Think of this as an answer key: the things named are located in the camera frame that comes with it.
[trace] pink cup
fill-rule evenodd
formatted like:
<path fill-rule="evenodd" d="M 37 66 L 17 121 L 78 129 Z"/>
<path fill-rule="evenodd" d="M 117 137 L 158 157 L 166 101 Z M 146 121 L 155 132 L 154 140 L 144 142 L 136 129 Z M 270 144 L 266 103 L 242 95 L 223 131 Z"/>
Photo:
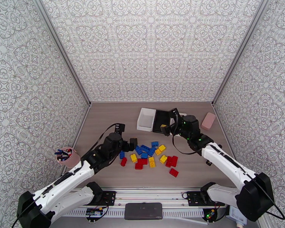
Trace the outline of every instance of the pink cup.
<path fill-rule="evenodd" d="M 80 162 L 81 158 L 80 158 L 79 154 L 77 154 L 76 150 L 74 150 L 72 147 L 63 147 L 63 148 L 61 148 L 61 150 L 63 150 L 63 151 L 66 151 L 68 149 L 72 150 L 72 154 L 70 155 L 70 157 L 67 160 L 65 160 L 65 161 L 59 161 L 58 157 L 60 157 L 61 155 L 57 155 L 57 157 L 56 157 L 57 158 L 57 162 L 60 165 L 65 165 L 68 168 L 73 168 Z"/>

